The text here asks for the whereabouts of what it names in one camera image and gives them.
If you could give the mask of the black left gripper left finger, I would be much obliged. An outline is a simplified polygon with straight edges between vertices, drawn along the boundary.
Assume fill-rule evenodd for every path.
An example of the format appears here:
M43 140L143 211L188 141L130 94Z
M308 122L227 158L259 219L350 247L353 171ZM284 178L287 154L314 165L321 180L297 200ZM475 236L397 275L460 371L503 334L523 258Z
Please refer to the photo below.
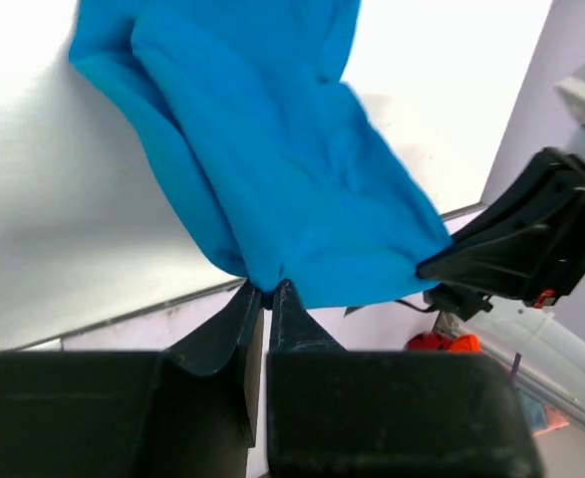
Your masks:
M0 477L242 477L263 311L244 284L161 352L1 352Z

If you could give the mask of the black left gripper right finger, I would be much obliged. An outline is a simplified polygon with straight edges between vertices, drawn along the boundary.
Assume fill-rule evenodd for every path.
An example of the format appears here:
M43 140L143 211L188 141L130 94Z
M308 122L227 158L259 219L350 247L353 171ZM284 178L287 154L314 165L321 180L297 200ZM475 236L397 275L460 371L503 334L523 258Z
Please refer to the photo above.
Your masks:
M494 359L349 352L290 281L273 296L266 359L274 477L540 477L512 381Z

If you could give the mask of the blue t shirt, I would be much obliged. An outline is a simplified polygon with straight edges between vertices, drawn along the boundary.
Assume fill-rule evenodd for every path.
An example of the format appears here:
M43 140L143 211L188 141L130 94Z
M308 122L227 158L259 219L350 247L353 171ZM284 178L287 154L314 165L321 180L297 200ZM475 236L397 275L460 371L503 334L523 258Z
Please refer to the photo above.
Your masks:
M438 213L342 83L356 1L84 1L69 59L219 269L309 308L431 287Z

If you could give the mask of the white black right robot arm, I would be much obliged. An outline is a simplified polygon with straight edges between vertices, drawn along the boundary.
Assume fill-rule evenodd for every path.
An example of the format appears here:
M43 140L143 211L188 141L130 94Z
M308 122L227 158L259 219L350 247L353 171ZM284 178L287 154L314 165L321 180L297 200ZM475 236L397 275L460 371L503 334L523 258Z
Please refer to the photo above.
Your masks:
M585 342L552 307L585 276L585 162L538 151L505 192L423 261L428 303L517 356L529 393L585 428Z

